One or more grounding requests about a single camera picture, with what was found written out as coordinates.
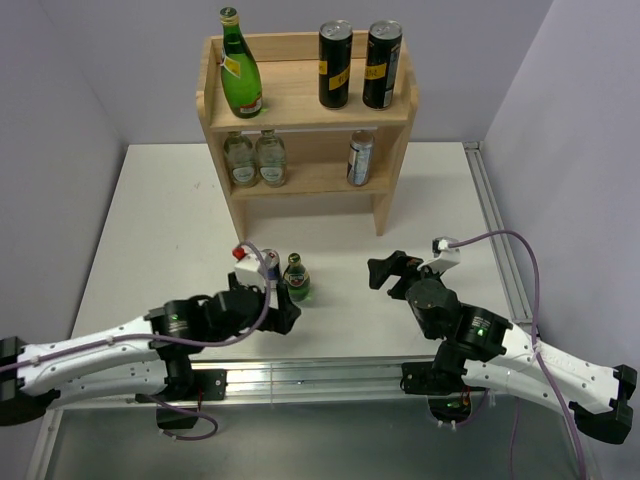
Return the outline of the silver blue energy can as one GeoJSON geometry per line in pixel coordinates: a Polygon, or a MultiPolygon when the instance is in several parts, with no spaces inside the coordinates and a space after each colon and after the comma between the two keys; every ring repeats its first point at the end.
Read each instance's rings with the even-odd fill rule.
{"type": "Polygon", "coordinates": [[[359,130],[353,133],[347,165],[347,181],[351,185],[363,186],[368,182],[374,144],[374,135],[370,131],[359,130]]]}

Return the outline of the green glass bottle front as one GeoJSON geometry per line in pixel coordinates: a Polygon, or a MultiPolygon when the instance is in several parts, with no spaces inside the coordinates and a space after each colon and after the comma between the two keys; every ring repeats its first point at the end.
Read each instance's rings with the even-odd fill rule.
{"type": "Polygon", "coordinates": [[[257,62],[239,26],[237,10],[220,10],[223,27],[221,48],[221,82],[232,113],[252,118],[262,109],[262,81],[257,62]]]}

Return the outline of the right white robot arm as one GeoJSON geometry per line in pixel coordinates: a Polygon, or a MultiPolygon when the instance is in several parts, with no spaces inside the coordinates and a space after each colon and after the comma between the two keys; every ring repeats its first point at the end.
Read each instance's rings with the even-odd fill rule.
{"type": "Polygon", "coordinates": [[[402,366],[401,389],[413,395],[449,395],[466,387],[508,393],[560,414],[598,441],[620,445],[629,435],[637,372],[627,365],[600,366],[574,357],[532,336],[487,309],[461,302],[442,274],[460,261],[457,253],[439,252],[424,261],[397,250],[370,259],[369,286],[388,290],[408,303],[428,340],[440,345],[431,361],[402,366]]]}

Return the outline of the black yellow soda can front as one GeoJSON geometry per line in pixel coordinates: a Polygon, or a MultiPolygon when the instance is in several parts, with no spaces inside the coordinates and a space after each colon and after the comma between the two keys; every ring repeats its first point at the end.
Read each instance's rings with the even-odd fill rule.
{"type": "Polygon", "coordinates": [[[346,20],[325,22],[319,29],[319,101],[328,109],[348,102],[353,30],[346,20]]]}

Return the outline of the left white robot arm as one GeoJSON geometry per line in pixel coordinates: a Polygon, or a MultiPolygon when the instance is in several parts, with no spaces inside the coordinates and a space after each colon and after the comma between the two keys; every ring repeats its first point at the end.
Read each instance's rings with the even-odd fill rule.
{"type": "Polygon", "coordinates": [[[1,342],[1,423],[41,418],[80,400],[133,394],[182,401],[196,392],[193,355],[233,345],[254,331],[288,334],[301,310],[287,288],[246,286],[234,277],[213,296],[172,300],[96,334],[47,344],[1,342]]]}

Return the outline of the black yellow soda can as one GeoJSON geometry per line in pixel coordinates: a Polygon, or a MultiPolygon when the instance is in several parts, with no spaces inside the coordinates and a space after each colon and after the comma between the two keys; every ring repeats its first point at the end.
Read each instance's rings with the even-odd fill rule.
{"type": "Polygon", "coordinates": [[[353,30],[346,20],[325,22],[319,29],[319,101],[328,109],[348,102],[353,30]]]}
{"type": "Polygon", "coordinates": [[[369,28],[362,96],[369,108],[382,110],[391,104],[402,37],[402,27],[394,20],[380,20],[369,28]]]}

